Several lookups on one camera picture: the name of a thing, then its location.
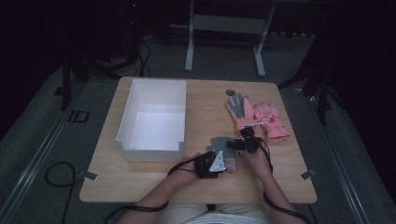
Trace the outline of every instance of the white pants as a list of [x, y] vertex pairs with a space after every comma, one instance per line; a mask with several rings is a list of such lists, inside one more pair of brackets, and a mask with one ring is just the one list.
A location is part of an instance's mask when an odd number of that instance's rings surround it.
[[[180, 224], [208, 213], [206, 204], [169, 203], [157, 219], [157, 224]], [[255, 217], [270, 220], [268, 207], [259, 204], [217, 204], [210, 213], [231, 214], [242, 217]]]

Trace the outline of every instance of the dark gray carpet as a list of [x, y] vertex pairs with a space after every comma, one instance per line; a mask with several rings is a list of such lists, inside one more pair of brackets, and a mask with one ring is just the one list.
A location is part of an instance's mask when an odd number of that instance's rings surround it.
[[[293, 38], [286, 38], [282, 35], [269, 36], [262, 53], [267, 76], [258, 77], [251, 48], [214, 47], [213, 43], [208, 46], [204, 41], [198, 41], [195, 45], [193, 70], [190, 73], [185, 73], [184, 62], [187, 45], [183, 36], [179, 36], [175, 42], [166, 44], [153, 41], [153, 38], [148, 39], [146, 43], [148, 43], [149, 49], [145, 47], [141, 49], [143, 59], [149, 55], [148, 67], [145, 68], [146, 77], [265, 81], [275, 84], [295, 75], [312, 43], [312, 39], [303, 36]], [[138, 70], [140, 70], [139, 63], [118, 72], [121, 76], [137, 77]], [[113, 93], [117, 87], [116, 80], [99, 77], [101, 75], [93, 70], [90, 72], [92, 78], [82, 94], [76, 97], [72, 108], [78, 111], [89, 111], [88, 122], [64, 123], [48, 157], [9, 223], [61, 222], [69, 188], [59, 189], [48, 185], [44, 174], [52, 164], [58, 161], [71, 162], [77, 172], [88, 169]], [[21, 120], [2, 139], [0, 145], [2, 202], [5, 201], [12, 186], [18, 180], [23, 165], [40, 147], [50, 125], [57, 116], [62, 115], [59, 112], [61, 104], [59, 97], [51, 95], [54, 88], [59, 85], [60, 75], [59, 72], [52, 75], [49, 79], [51, 84], [43, 87], [42, 92], [48, 96], [49, 102], [42, 102], [42, 100], [38, 100], [39, 103], [32, 102]], [[312, 181], [318, 201], [311, 207], [318, 223], [359, 223], [351, 210], [343, 183], [334, 169], [329, 146], [325, 144], [327, 136], [323, 134], [323, 127], [318, 123], [315, 112], [312, 111], [312, 106], [316, 105], [309, 103], [306, 97], [298, 91], [303, 85], [304, 80], [281, 91], [281, 95], [306, 165], [308, 169], [317, 172], [312, 177]], [[38, 94], [36, 99], [43, 99], [42, 97]], [[361, 199], [369, 223], [394, 223], [396, 220], [394, 204], [376, 175], [356, 130], [346, 112], [332, 99], [330, 99], [330, 104], [332, 110], [326, 112], [328, 124], [325, 129], [342, 158], [347, 174]], [[26, 120], [32, 124], [25, 125]], [[60, 166], [56, 171], [58, 173], [54, 172], [51, 175], [54, 181], [68, 181], [70, 173], [66, 167]], [[83, 203], [78, 198], [80, 188], [81, 183], [76, 184], [67, 215], [67, 223], [103, 223], [102, 217], [120, 206], [116, 203]], [[314, 221], [307, 205], [296, 204], [296, 207]]]

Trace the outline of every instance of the white plastic bin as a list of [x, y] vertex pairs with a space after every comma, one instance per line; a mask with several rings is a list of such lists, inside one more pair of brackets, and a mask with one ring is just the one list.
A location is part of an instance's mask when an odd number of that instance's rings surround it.
[[181, 161], [185, 80], [134, 79], [116, 141], [127, 161]]

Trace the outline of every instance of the black tripod leg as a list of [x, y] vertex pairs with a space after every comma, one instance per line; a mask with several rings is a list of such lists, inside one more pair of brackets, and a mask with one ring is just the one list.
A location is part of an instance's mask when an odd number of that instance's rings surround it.
[[78, 57], [76, 53], [70, 53], [70, 67], [76, 77], [77, 81], [87, 82], [90, 79], [90, 74], [84, 62]]
[[117, 74], [113, 73], [112, 71], [110, 71], [109, 69], [107, 69], [106, 67], [102, 66], [101, 64], [99, 64], [97, 61], [91, 59], [90, 57], [88, 57], [87, 55], [84, 55], [82, 53], [78, 54], [78, 57], [82, 60], [85, 61], [86, 63], [88, 63], [91, 67], [103, 72], [105, 75], [107, 75], [108, 77], [111, 77], [113, 79], [120, 79], [120, 76], [118, 76]]
[[64, 98], [62, 111], [65, 111], [71, 101], [70, 61], [68, 55], [64, 57], [62, 96]]
[[280, 84], [277, 84], [277, 89], [278, 90], [282, 90], [283, 88], [288, 87], [289, 85], [300, 81], [301, 79], [305, 78], [306, 76], [307, 75], [292, 77], [292, 78], [290, 78], [290, 79], [288, 79], [288, 80], [286, 80], [286, 81], [284, 81], [284, 82], [282, 82]]
[[330, 77], [330, 72], [328, 69], [326, 69], [322, 76], [322, 82], [320, 85], [319, 104], [318, 104], [318, 115], [322, 124], [326, 124], [325, 112], [326, 112], [326, 104], [327, 104], [327, 91], [329, 87], [329, 77]]

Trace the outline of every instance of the black wire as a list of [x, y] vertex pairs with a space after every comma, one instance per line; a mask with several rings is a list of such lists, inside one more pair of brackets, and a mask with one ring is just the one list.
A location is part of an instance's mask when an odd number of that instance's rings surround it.
[[128, 55], [125, 59], [125, 61], [121, 62], [121, 63], [116, 63], [116, 64], [111, 64], [109, 66], [106, 66], [106, 68], [116, 71], [119, 70], [121, 68], [125, 68], [129, 65], [134, 64], [134, 58], [132, 58], [132, 56]]
[[147, 67], [147, 69], [148, 69], [148, 76], [149, 76], [149, 77], [152, 77], [151, 72], [149, 71], [149, 66], [146, 65], [146, 67]]
[[314, 213], [314, 209], [312, 209], [311, 204], [308, 205], [309, 211], [311, 211], [312, 217], [314, 218], [314, 221], [316, 224], [318, 224], [317, 216]]
[[127, 71], [127, 70], [129, 70], [129, 69], [131, 69], [133, 66], [134, 66], [134, 64], [131, 64], [131, 65], [129, 65], [128, 67], [122, 69], [121, 71], [118, 71], [118, 72], [117, 72], [117, 75], [119, 75], [119, 74], [121, 74], [121, 73], [123, 73], [123, 72], [125, 72], [125, 71]]
[[[193, 170], [187, 170], [187, 169], [183, 169], [183, 168], [180, 168], [182, 165], [184, 165], [184, 164], [186, 164], [186, 163], [189, 163], [190, 161], [194, 161], [196, 158], [192, 158], [192, 159], [190, 159], [190, 160], [187, 160], [187, 161], [183, 161], [183, 162], [181, 162], [181, 163], [178, 163], [177, 165], [175, 165], [174, 167], [172, 167], [172, 169], [168, 172], [168, 175], [167, 176], [169, 176], [170, 174], [172, 174], [174, 171], [176, 171], [176, 170], [184, 170], [184, 171], [188, 171], [188, 172], [194, 172], [194, 173], [196, 173], [195, 171], [193, 171]], [[160, 212], [160, 211], [162, 211], [163, 209], [165, 209], [166, 208], [166, 206], [168, 205], [168, 203], [169, 202], [166, 202], [165, 204], [163, 204], [162, 206], [160, 206], [160, 207], [144, 207], [144, 206], [139, 206], [139, 205], [134, 205], [134, 204], [131, 204], [131, 205], [124, 205], [124, 206], [122, 206], [122, 207], [119, 207], [119, 208], [116, 208], [115, 210], [113, 210], [107, 217], [105, 217], [105, 224], [107, 224], [107, 222], [111, 219], [111, 218], [113, 218], [118, 212], [120, 212], [120, 211], [123, 211], [123, 210], [134, 210], [134, 211], [140, 211], [140, 212]]]
[[[274, 168], [274, 167], [273, 167], [273, 165], [272, 165], [272, 163], [271, 163], [270, 149], [269, 149], [267, 143], [266, 143], [263, 139], [260, 138], [260, 140], [265, 144], [265, 147], [267, 148], [267, 150], [265, 150], [265, 148], [264, 148], [264, 147], [262, 146], [262, 144], [261, 144], [261, 141], [259, 141], [258, 138], [257, 138], [256, 136], [254, 136], [253, 133], [251, 133], [251, 132], [247, 132], [247, 133], [250, 135], [250, 137], [252, 137], [252, 138], [254, 139], [254, 141], [256, 141], [256, 143], [259, 144], [260, 148], [262, 149], [262, 151], [264, 152], [265, 156], [267, 157], [267, 160], [268, 160], [269, 165], [270, 165], [270, 168], [271, 168], [271, 172], [273, 172], [273, 168]], [[268, 205], [270, 205], [270, 206], [271, 206], [272, 208], [274, 208], [275, 210], [277, 210], [277, 211], [279, 211], [279, 212], [282, 212], [282, 213], [285, 213], [285, 214], [288, 214], [288, 215], [290, 215], [290, 216], [293, 216], [293, 217], [297, 217], [297, 218], [299, 218], [299, 219], [302, 219], [302, 220], [304, 220], [304, 221], [305, 221], [306, 223], [308, 223], [308, 224], [310, 223], [308, 217], [305, 217], [305, 216], [303, 216], [302, 214], [296, 213], [296, 212], [291, 211], [291, 210], [286, 209], [286, 208], [279, 207], [279, 206], [277, 206], [276, 204], [274, 204], [274, 203], [267, 197], [267, 195], [265, 194], [265, 191], [262, 192], [262, 195], [263, 195], [263, 197], [264, 197], [264, 200], [268, 203]]]
[[[57, 183], [54, 183], [54, 182], [50, 181], [50, 178], [49, 178], [50, 171], [54, 167], [56, 167], [58, 165], [62, 165], [62, 164], [67, 165], [70, 168], [70, 170], [72, 172], [71, 182], [67, 183], [67, 184], [57, 184]], [[72, 198], [72, 195], [73, 195], [74, 186], [78, 182], [80, 182], [82, 179], [76, 179], [76, 170], [73, 167], [73, 165], [71, 163], [67, 162], [67, 161], [59, 161], [59, 162], [56, 162], [55, 164], [51, 165], [51, 167], [47, 170], [47, 172], [45, 174], [45, 178], [46, 178], [47, 183], [50, 184], [53, 187], [56, 187], [56, 188], [70, 187], [69, 195], [67, 196], [66, 206], [64, 207], [64, 214], [63, 214], [63, 217], [62, 217], [62, 223], [64, 223], [65, 220], [66, 220], [66, 216], [67, 216], [67, 210], [69, 209], [69, 204], [70, 204], [70, 201], [71, 201], [71, 198]]]
[[136, 71], [136, 73], [140, 73], [140, 71], [137, 69], [136, 67], [136, 63], [134, 64], [134, 70]]
[[144, 76], [145, 66], [146, 66], [147, 61], [149, 59], [149, 55], [151, 54], [151, 49], [150, 49], [150, 47], [147, 44], [145, 44], [145, 43], [141, 43], [141, 44], [148, 49], [148, 56], [146, 57], [145, 61], [143, 61], [141, 55], [139, 54], [139, 59], [140, 59], [140, 62], [141, 62], [140, 76], [143, 77]]

